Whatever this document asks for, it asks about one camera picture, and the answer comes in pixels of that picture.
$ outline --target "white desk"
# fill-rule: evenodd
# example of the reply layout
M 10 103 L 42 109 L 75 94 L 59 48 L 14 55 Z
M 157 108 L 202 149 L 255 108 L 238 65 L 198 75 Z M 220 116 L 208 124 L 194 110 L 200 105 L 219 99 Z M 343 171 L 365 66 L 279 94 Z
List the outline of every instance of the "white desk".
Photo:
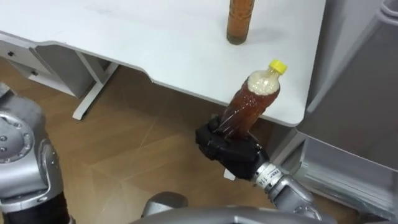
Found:
M 226 40 L 229 0 L 0 0 L 0 31 L 145 71 L 160 84 L 226 105 L 273 58 L 289 69 L 263 118 L 303 119 L 325 0 L 258 0 L 247 41 Z

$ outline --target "wooden floor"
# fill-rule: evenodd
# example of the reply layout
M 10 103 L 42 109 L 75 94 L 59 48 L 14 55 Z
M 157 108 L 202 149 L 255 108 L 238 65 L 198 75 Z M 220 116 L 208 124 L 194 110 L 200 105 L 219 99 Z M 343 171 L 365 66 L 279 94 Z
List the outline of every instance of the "wooden floor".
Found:
M 222 178 L 223 168 L 195 145 L 195 128 L 222 106 L 152 84 L 144 74 L 121 67 L 84 120 L 77 121 L 72 113 L 79 100 L 22 78 L 1 59 L 0 82 L 44 109 L 61 158 L 69 210 L 78 223 L 132 222 L 149 197 L 166 190 L 186 195 L 192 206 L 272 208 L 250 183 Z M 256 124 L 262 141 L 268 126 Z M 339 223 L 353 223 L 354 211 L 317 200 Z

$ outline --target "yellow bottle cap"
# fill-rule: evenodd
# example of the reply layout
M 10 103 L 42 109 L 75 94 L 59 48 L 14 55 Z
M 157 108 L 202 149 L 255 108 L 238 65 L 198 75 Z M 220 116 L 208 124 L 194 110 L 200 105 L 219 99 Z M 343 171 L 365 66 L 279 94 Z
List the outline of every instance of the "yellow bottle cap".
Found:
M 285 65 L 283 62 L 277 59 L 273 59 L 272 62 L 269 64 L 269 66 L 277 70 L 281 75 L 283 75 L 283 73 L 285 73 L 287 69 L 287 65 Z

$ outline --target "refrigerator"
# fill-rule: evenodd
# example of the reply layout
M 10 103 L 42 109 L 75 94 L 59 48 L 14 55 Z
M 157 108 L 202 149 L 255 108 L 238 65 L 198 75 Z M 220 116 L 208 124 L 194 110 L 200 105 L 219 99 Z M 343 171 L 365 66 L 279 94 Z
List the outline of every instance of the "refrigerator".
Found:
M 398 1 L 327 0 L 305 118 L 267 151 L 315 193 L 398 221 Z

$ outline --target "foam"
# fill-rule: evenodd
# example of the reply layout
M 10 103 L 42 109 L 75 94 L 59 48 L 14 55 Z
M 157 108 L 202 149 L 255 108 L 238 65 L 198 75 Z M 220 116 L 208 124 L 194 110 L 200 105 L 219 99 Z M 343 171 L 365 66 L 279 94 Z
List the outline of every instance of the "foam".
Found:
M 278 73 L 268 73 L 266 70 L 255 71 L 248 78 L 249 91 L 267 96 L 275 93 L 279 89 Z

